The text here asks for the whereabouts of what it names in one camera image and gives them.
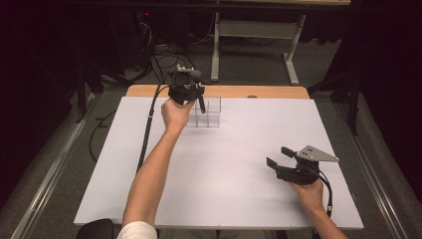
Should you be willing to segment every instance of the gray floor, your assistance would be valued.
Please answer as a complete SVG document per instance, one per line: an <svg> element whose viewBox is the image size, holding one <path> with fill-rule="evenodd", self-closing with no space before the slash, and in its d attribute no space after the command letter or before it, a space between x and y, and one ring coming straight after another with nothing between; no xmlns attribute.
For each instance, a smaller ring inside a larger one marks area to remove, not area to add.
<svg viewBox="0 0 422 239"><path fill-rule="evenodd" d="M279 48L250 46L239 52L222 52L220 85L289 85ZM320 82L338 47L337 44L318 45L316 42L300 43L294 57L300 83L304 87ZM223 46L231 50L236 46ZM192 48L186 54L203 73L203 80L210 78L211 50ZM170 66L171 57L160 60L161 66ZM150 74L140 84L153 84ZM79 226L73 224L81 199L88 185L95 161L90 156L89 144L99 120L116 109L126 89L106 85L105 92L93 100L92 111L86 117L78 138L66 157L66 165L57 184L51 185L53 193L46 195L47 203L32 208L33 223L24 228L22 238L75 238ZM364 229L346 231L350 238L422 238L422 208L411 188L388 151L382 136L373 122L364 99L360 97L357 118L359 136L350 134L345 125L347 105L332 104L328 93L318 93L316 100L321 119L336 155L342 158L341 170L353 195L362 218ZM34 158L24 177L16 187L4 209L0 212L0 238L11 238L37 194L40 185L52 166L60 159L69 138L78 126L77 112L73 110L48 143ZM112 117L104 121L110 125ZM99 128L93 137L92 149L98 157L109 127ZM311 238L310 231L289 231L289 238Z"/></svg>

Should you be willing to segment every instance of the white sleeve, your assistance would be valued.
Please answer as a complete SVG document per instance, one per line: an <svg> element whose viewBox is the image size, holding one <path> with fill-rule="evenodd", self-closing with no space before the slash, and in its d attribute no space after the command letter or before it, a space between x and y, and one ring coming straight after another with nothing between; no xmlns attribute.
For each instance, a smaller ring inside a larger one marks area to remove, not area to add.
<svg viewBox="0 0 422 239"><path fill-rule="evenodd" d="M121 229L117 239L157 239L157 232L146 222L134 221Z"/></svg>

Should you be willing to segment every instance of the floor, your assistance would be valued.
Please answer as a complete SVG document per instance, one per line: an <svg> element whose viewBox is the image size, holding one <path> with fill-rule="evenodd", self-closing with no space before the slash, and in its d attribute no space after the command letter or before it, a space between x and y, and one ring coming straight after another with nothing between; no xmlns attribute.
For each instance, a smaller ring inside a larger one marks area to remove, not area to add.
<svg viewBox="0 0 422 239"><path fill-rule="evenodd" d="M289 81L279 50L283 44L277 44L246 46L236 52L230 51L236 46L223 46L227 51L221 54L218 84L287 86ZM294 64L301 86L313 86L323 79L338 45L300 43ZM177 62L183 58L180 55L175 58L170 52L161 54L159 64L164 71L171 69L175 59ZM186 54L196 69L202 71L206 82L210 76L210 49L192 48ZM134 74L126 70L128 78ZM155 81L151 73L138 83ZM107 115L117 108L125 90L117 84L105 83L105 92L101 95L87 91L90 110L83 122L75 123L78 112L74 108L34 158L0 212L0 238L75 238L80 226L74 225L73 219L112 123L112 115ZM413 200L411 189L371 120L364 98L360 96L358 136L352 135L346 125L347 104L333 104L329 92L317 93L313 99L335 153L347 158L340 167L365 226L359 231L346 231L347 236L418 238L422 235L417 226L422 214L416 213L421 211L420 203ZM75 106L76 96L71 101ZM106 127L98 127L99 119L103 119L102 125ZM311 232L288 231L288 237L311 238Z"/></svg>

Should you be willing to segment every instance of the hand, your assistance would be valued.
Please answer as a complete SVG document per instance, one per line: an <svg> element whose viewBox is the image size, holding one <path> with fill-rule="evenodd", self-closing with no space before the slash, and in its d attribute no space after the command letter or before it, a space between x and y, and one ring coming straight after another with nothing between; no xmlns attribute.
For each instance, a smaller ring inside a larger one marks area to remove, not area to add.
<svg viewBox="0 0 422 239"><path fill-rule="evenodd" d="M195 105L195 102L188 102L181 106L173 99L168 99L161 106L161 114L164 119L166 130L183 131L189 120L189 111Z"/></svg>
<svg viewBox="0 0 422 239"><path fill-rule="evenodd" d="M296 191L302 207L307 213L324 211L322 205L323 184L320 180L310 185L298 185L289 182L289 185Z"/></svg>

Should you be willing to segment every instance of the white table surface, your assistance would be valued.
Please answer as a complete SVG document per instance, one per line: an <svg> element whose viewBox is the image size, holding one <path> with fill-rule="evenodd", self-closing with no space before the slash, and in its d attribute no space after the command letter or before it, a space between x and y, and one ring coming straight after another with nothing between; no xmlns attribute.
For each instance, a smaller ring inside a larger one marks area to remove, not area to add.
<svg viewBox="0 0 422 239"><path fill-rule="evenodd" d="M164 131L158 98L147 154ZM141 151L151 98L122 98L75 218L85 224L121 216ZM310 144L334 154L313 100L222 99L220 127L187 127L177 142L156 217L157 228L305 229L313 225L295 192L268 167L295 167L281 146ZM363 228L335 162L321 162L333 191L331 218ZM324 189L324 204L327 202Z"/></svg>

